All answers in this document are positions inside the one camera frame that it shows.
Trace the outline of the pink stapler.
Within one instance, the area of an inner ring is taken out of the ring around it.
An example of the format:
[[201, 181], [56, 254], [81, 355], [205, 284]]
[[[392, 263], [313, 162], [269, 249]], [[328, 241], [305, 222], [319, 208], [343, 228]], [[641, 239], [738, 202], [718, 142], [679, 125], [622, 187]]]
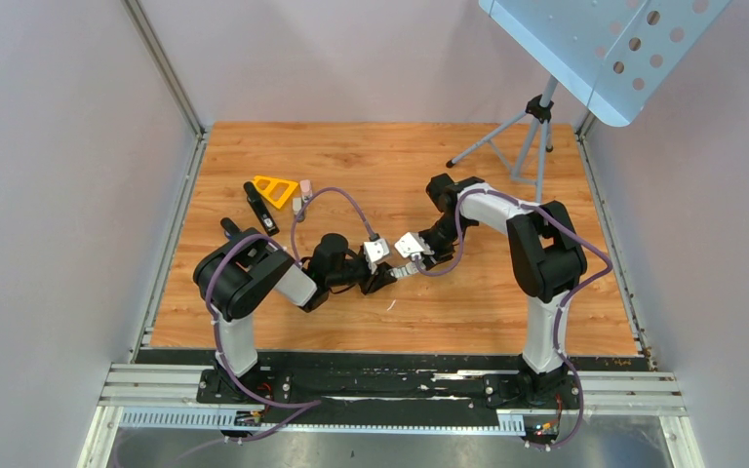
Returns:
[[313, 196], [312, 182], [309, 179], [303, 179], [299, 182], [300, 196], [303, 200], [308, 200]]

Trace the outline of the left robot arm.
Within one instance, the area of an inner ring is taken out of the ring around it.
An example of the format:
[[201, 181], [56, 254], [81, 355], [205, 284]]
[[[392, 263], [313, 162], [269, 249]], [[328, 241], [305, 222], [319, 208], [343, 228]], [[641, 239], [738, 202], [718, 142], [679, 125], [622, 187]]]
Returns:
[[332, 293], [357, 288], [370, 294], [397, 282], [387, 262], [372, 262], [371, 254], [386, 251], [380, 241], [358, 252], [345, 237], [324, 235], [313, 254], [300, 264], [271, 239], [250, 229], [205, 256], [195, 267], [193, 282], [214, 319], [217, 363], [225, 372], [222, 390], [237, 403], [251, 401], [259, 390], [253, 314], [276, 292], [308, 313]]

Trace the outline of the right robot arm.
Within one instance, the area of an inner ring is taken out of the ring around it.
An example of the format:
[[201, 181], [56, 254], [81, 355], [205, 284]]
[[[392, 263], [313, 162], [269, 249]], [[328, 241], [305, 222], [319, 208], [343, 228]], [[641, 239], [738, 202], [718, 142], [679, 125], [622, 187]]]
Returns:
[[518, 393], [527, 405], [544, 406], [557, 393], [550, 372], [564, 365], [559, 352], [571, 292], [587, 270], [566, 207], [560, 202], [538, 205], [517, 199], [474, 176], [455, 182], [447, 174], [435, 175], [425, 192], [441, 217], [418, 233], [423, 250], [411, 255], [423, 274], [441, 276], [445, 272], [436, 271], [436, 266], [459, 263], [469, 226], [485, 224], [507, 237], [514, 279], [528, 297], [522, 353], [528, 372], [517, 382]]

